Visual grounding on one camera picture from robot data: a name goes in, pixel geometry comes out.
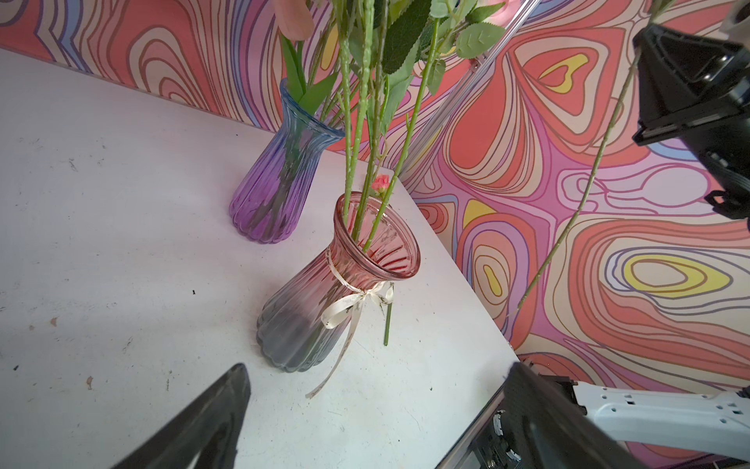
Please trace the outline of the purple-blue glass vase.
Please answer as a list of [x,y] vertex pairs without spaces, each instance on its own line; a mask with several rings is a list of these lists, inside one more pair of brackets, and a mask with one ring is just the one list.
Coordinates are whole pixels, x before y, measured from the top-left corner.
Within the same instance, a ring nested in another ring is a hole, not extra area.
[[345,132],[304,109],[279,85],[283,123],[236,188],[229,215],[236,230],[260,244],[282,242],[297,227],[324,150]]

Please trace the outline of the single pink bud stem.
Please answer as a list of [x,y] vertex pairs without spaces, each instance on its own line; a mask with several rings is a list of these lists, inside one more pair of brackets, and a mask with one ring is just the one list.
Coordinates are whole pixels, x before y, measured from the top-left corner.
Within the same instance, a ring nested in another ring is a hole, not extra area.
[[333,122],[334,88],[340,68],[333,60],[336,15],[328,1],[271,2],[285,67],[287,89],[306,113],[324,124]]

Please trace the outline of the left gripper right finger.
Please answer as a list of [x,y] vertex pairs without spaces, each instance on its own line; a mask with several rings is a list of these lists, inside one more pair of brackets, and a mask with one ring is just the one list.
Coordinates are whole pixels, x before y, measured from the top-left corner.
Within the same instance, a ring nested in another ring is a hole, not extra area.
[[523,363],[503,385],[502,432],[525,468],[642,468],[558,388]]

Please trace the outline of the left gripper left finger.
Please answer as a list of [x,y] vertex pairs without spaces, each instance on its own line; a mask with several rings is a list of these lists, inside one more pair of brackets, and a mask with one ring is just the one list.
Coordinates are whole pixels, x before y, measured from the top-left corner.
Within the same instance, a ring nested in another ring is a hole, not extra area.
[[237,363],[116,466],[234,467],[250,397],[248,371]]

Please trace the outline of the magenta rose stem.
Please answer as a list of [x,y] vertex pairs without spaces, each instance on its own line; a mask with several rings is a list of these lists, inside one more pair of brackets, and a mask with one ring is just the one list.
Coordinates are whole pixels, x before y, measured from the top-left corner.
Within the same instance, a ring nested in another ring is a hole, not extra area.
[[[364,50],[372,47],[376,61],[361,66],[361,106],[357,111],[357,130],[353,149],[361,144],[363,126],[368,126],[370,156],[361,202],[355,215],[353,239],[368,249],[379,230],[387,204],[395,190],[396,177],[409,156],[416,122],[425,97],[435,94],[445,75],[445,55],[462,60],[484,56],[506,35],[521,1],[412,1],[402,7],[398,2],[375,2],[371,11],[379,12],[372,27],[380,29],[380,43],[363,39]],[[420,86],[411,113],[405,117],[405,140],[396,162],[394,177],[385,181],[380,165],[388,155],[388,132],[396,111],[416,78],[414,66],[422,62]]]

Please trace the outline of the red-grey glass vase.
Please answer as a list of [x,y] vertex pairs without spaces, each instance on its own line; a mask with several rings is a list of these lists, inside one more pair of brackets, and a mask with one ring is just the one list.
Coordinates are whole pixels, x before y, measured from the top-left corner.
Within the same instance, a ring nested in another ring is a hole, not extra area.
[[[350,197],[357,209],[361,193]],[[284,372],[320,365],[342,341],[354,339],[361,313],[370,304],[391,314],[395,284],[421,267],[416,237],[396,210],[387,208],[371,246],[364,250],[351,236],[355,216],[342,220],[344,199],[334,208],[330,244],[287,281],[264,305],[257,342],[267,361]]]

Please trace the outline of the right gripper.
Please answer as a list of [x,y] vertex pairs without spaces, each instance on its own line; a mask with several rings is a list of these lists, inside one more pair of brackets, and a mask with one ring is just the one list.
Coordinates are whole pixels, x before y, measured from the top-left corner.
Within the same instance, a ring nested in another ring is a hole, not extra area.
[[648,25],[633,40],[639,146],[695,138],[698,159],[721,186],[705,200],[732,220],[749,218],[749,50],[742,44]]

